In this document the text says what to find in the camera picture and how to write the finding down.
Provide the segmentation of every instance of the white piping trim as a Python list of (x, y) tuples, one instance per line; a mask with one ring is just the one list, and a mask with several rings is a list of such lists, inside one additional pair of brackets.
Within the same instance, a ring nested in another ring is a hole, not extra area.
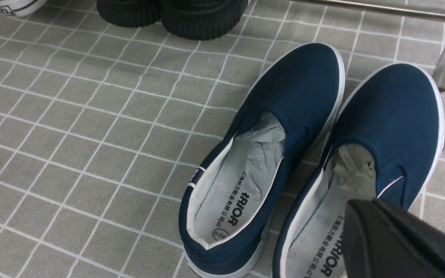
[(391, 183), (389, 183), (380, 193), (379, 195), (377, 195), (377, 198), (380, 198), (384, 192), (386, 192), (392, 185), (394, 185), (395, 183), (397, 183), (400, 179), (404, 178), (404, 176), (400, 176), (399, 178), (396, 178), (394, 181), (392, 181)]

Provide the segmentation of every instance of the shoe opening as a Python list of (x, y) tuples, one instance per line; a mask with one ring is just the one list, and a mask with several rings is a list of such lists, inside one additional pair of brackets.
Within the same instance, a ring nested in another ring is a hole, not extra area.
[(285, 132), (264, 113), (212, 162), (189, 201), (187, 230), (206, 249), (228, 241), (254, 218), (284, 156)]
[(321, 171), (290, 225), (281, 254), (281, 276), (340, 278), (345, 273), (342, 230), (346, 202), (376, 197), (371, 153), (341, 146)]

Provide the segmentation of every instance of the blue heel label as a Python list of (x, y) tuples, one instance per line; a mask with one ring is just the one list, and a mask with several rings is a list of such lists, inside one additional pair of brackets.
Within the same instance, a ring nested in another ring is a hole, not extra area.
[(197, 185), (200, 178), (202, 177), (203, 173), (205, 173), (205, 169), (203, 169), (202, 167), (198, 167), (195, 173), (193, 174), (191, 181), (189, 182), (189, 186), (194, 188)]

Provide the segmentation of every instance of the blue canvas shoe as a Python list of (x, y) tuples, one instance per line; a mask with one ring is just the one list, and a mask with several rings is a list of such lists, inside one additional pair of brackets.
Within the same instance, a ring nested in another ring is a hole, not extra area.
[(228, 133), (182, 198), (180, 236), (205, 278), (240, 278), (256, 264), (270, 216), (304, 153), (330, 129), (345, 85), (339, 52), (306, 44), (251, 86)]
[(277, 241), (274, 278), (344, 275), (342, 230), (350, 199), (387, 199), (408, 210), (443, 150), (444, 114), (424, 70), (393, 64), (374, 72), (341, 108)]

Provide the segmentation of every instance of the floor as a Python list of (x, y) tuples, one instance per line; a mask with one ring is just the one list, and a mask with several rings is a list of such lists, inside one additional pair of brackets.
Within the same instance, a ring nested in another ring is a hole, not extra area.
[[(343, 55), (348, 95), (393, 60), (431, 71), (445, 44), (445, 23), (285, 0), (252, 0), (230, 34), (191, 42), (160, 24), (111, 26), (94, 3), (0, 15), (1, 278), (196, 277), (178, 236), (180, 198), (260, 72), (300, 44), (327, 42)], [(269, 277), (318, 152), (291, 178), (248, 278)], [(445, 232), (445, 151), (411, 212)]]

